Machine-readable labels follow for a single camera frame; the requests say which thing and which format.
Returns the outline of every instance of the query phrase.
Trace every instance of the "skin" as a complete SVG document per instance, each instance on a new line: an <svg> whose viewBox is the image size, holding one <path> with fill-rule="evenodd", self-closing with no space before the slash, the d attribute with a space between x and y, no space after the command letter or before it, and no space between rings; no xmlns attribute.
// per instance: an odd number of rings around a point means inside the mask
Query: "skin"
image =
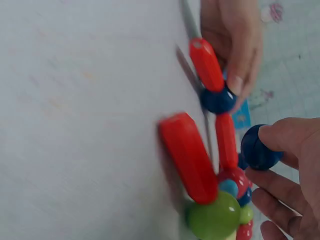
<svg viewBox="0 0 320 240"><path fill-rule="evenodd" d="M297 184L275 172L248 169L259 188L252 202L270 221L261 225L264 240L320 240L320 118L286 118L259 129L259 138L282 162L299 171Z"/></svg>
<svg viewBox="0 0 320 240"><path fill-rule="evenodd" d="M229 89L238 96L236 111L252 91L263 55L257 0L201 0L201 34L227 67Z"/></svg>

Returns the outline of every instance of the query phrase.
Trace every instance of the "green plastic sphere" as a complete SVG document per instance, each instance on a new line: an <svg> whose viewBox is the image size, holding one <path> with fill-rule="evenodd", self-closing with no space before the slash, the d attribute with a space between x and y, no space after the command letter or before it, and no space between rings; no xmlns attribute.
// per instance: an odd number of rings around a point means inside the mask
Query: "green plastic sphere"
<svg viewBox="0 0 320 240"><path fill-rule="evenodd" d="M219 191L217 199L208 205L193 203L187 222L194 235L201 240L225 240L237 230L241 208L229 193Z"/></svg>
<svg viewBox="0 0 320 240"><path fill-rule="evenodd" d="M237 231L234 231L230 236L228 236L225 240L236 240L237 239Z"/></svg>
<svg viewBox="0 0 320 240"><path fill-rule="evenodd" d="M248 224L254 218L254 211L249 205L245 205L240 211L240 224Z"/></svg>

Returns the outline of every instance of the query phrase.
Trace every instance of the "blue plastic sphere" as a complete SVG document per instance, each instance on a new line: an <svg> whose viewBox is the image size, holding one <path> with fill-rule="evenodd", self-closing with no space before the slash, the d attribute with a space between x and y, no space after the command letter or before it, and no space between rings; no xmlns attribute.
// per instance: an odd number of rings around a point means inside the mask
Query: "blue plastic sphere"
<svg viewBox="0 0 320 240"><path fill-rule="evenodd" d="M238 154L238 167L242 170L246 170L249 165L246 163L245 158L241 153Z"/></svg>
<svg viewBox="0 0 320 240"><path fill-rule="evenodd" d="M252 198L252 190L250 187L248 187L245 194L240 199L238 199L238 203L239 203L240 207L243 207L243 206L247 205L248 203L250 203L251 198Z"/></svg>
<svg viewBox="0 0 320 240"><path fill-rule="evenodd" d="M250 128L241 141L241 154L245 162L255 170L265 171L272 168L284 153L272 151L259 139L258 131L263 124Z"/></svg>
<svg viewBox="0 0 320 240"><path fill-rule="evenodd" d="M238 195L238 186L235 181L231 179L226 179L219 183L219 190L227 192L232 195L234 198L237 198Z"/></svg>
<svg viewBox="0 0 320 240"><path fill-rule="evenodd" d="M226 82L221 92L204 89L200 94L200 102L204 109L214 114L229 112L236 104L237 96L229 90Z"/></svg>

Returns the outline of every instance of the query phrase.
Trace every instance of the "white table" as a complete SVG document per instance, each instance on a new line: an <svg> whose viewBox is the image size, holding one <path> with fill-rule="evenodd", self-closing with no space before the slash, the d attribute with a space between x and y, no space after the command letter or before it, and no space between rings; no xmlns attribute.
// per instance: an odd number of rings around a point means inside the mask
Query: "white table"
<svg viewBox="0 0 320 240"><path fill-rule="evenodd" d="M0 239L186 240L156 129L186 111L206 142L178 0L2 0L0 18Z"/></svg>

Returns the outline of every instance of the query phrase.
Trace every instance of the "red magnetic stick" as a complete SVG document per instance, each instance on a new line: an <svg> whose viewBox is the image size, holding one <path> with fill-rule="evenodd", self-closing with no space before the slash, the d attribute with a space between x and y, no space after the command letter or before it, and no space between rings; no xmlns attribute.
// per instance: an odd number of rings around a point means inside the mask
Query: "red magnetic stick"
<svg viewBox="0 0 320 240"><path fill-rule="evenodd" d="M214 49L203 38L194 38L189 45L190 58L206 89L221 92L225 81Z"/></svg>
<svg viewBox="0 0 320 240"><path fill-rule="evenodd" d="M221 168L236 168L239 161L236 147L236 131L234 122L228 113L216 116L215 131Z"/></svg>
<svg viewBox="0 0 320 240"><path fill-rule="evenodd" d="M159 131L189 196L198 204L212 203L218 179L193 119L178 113L161 121Z"/></svg>

